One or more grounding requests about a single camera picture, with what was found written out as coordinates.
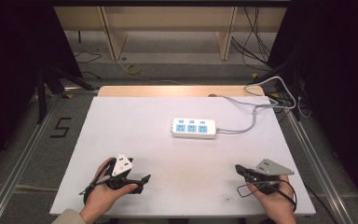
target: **power plug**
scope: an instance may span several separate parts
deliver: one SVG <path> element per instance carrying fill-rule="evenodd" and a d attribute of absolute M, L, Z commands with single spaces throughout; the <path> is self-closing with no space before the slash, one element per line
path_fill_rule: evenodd
<path fill-rule="evenodd" d="M 212 119 L 174 119 L 171 132 L 174 137 L 212 139 L 216 123 Z"/>

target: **white panel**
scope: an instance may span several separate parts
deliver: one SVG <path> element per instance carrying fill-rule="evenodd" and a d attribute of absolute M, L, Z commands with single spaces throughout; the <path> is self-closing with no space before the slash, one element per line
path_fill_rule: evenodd
<path fill-rule="evenodd" d="M 55 7 L 64 31 L 102 31 L 97 7 Z"/>
<path fill-rule="evenodd" d="M 266 97 L 236 97 L 267 104 Z M 298 215 L 315 210 L 272 109 L 257 110 L 254 128 L 215 139 L 172 137 L 173 118 L 213 119 L 226 129 L 244 129 L 252 107 L 220 97 L 97 97 L 94 98 L 72 159 L 50 213 L 80 211 L 81 192 L 108 157 L 124 153 L 134 158 L 128 178 L 151 174 L 142 194 L 119 199 L 107 215 L 113 217 L 240 217 L 264 214 L 258 200 L 241 198 L 244 179 L 235 164 L 255 167 L 269 158 L 293 170 Z"/>
<path fill-rule="evenodd" d="M 114 31 L 227 31 L 230 7 L 106 7 Z"/>

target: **person's left hand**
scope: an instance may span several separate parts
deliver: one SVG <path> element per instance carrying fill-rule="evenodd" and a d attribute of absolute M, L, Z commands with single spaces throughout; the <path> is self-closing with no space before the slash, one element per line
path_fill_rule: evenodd
<path fill-rule="evenodd" d="M 110 160 L 112 160 L 112 158 L 107 159 L 100 165 L 95 176 Z M 132 192 L 137 187 L 138 186 L 136 184 L 129 184 L 121 189 L 110 189 L 105 184 L 98 185 L 89 194 L 89 197 L 86 201 L 86 205 L 80 212 L 80 215 L 83 217 L 84 221 L 87 224 L 92 224 L 99 216 L 106 213 L 117 199 L 119 199 L 123 195 Z"/>

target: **gray floor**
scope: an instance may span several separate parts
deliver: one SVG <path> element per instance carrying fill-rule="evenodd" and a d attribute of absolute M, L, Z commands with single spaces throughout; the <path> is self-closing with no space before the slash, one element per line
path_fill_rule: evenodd
<path fill-rule="evenodd" d="M 134 33 L 128 36 L 120 61 L 124 64 L 140 64 L 142 71 L 136 77 L 147 79 L 140 80 L 128 77 L 119 64 L 110 60 L 103 35 L 98 33 L 84 34 L 82 44 L 76 42 L 77 33 L 69 32 L 67 35 L 74 53 L 91 51 L 102 54 L 101 58 L 92 63 L 79 64 L 82 71 L 89 71 L 102 77 L 102 79 L 98 79 L 85 73 L 84 80 L 93 86 L 175 84 L 172 81 L 188 85 L 245 85 L 252 79 L 252 74 L 261 75 L 264 73 L 244 65 L 241 55 L 233 49 L 230 51 L 228 60 L 222 62 L 217 53 L 214 35 L 210 33 Z M 268 45 L 271 45 L 274 35 L 265 34 L 265 36 Z M 81 62 L 86 62 L 95 58 L 95 55 L 83 53 L 76 58 Z M 247 61 L 247 63 L 261 66 L 257 62 Z M 76 88 L 76 85 L 70 82 L 65 80 L 62 82 L 68 88 Z M 0 218 L 0 223 L 51 223 L 54 220 L 55 217 L 48 213 L 49 208 L 61 184 L 90 103 L 95 95 L 95 93 L 86 93 L 82 90 L 71 91 L 70 93 L 69 97 L 62 97 L 52 111 L 47 128 L 44 130 L 34 154 L 21 176 L 19 185 L 8 201 Z M 9 139 L 7 149 L 0 154 L 0 187 L 6 182 L 8 175 L 34 132 L 38 116 L 37 109 L 37 99 L 33 99 L 24 111 L 16 131 Z M 289 122 L 289 118 L 285 116 L 285 112 L 276 115 L 278 120 L 282 120 L 282 132 L 303 181 L 329 206 L 329 201 L 327 201 L 315 173 L 310 168 L 310 162 Z M 62 130 L 54 129 L 59 118 L 71 118 L 62 122 L 62 125 L 70 127 L 70 130 L 64 138 L 51 138 L 54 134 L 62 133 Z M 325 138 L 317 119 L 314 117 L 302 118 L 300 122 L 323 162 L 325 171 L 331 176 L 353 223 L 358 223 L 358 191 L 340 164 L 339 159 L 333 156 L 333 149 Z M 298 217 L 297 222 L 333 223 L 326 211 L 317 202 L 315 196 L 310 194 L 310 197 L 317 210 L 316 215 Z M 257 223 L 261 219 L 263 217 L 246 218 L 247 223 Z M 168 223 L 168 221 L 165 219 L 123 219 L 120 220 L 120 223 Z M 235 218 L 191 219 L 190 223 L 230 224 L 238 223 L 238 220 Z"/>

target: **sleeve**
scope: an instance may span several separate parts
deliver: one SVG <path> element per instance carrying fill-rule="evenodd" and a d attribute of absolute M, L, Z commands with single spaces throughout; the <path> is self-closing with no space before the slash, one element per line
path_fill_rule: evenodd
<path fill-rule="evenodd" d="M 66 209 L 52 224 L 86 224 L 86 222 L 74 209 Z"/>

